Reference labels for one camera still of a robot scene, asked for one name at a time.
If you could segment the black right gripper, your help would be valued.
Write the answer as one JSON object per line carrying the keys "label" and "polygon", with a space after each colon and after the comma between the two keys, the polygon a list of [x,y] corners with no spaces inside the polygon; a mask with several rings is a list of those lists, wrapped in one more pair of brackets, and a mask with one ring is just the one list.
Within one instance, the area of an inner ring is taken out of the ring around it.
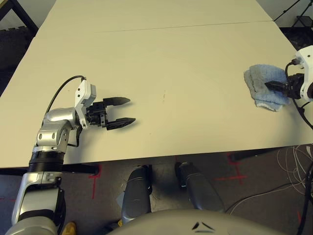
{"label": "black right gripper", "polygon": [[287,83],[282,83],[279,81],[266,82],[265,86],[276,92],[283,93],[286,97],[293,99],[300,99],[300,90],[304,82],[304,74],[296,73],[294,75],[288,76]]}

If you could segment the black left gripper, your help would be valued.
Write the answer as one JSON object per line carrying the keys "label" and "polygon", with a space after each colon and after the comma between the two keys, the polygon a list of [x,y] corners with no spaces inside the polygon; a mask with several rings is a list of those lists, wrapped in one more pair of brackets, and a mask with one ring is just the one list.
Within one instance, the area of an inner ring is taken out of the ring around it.
{"label": "black left gripper", "polygon": [[107,130],[123,128],[135,121],[135,118],[124,117],[118,118],[115,121],[107,121],[106,106],[118,106],[130,102],[131,100],[125,97],[104,98],[103,101],[94,102],[86,109],[86,119],[90,125],[96,125]]}

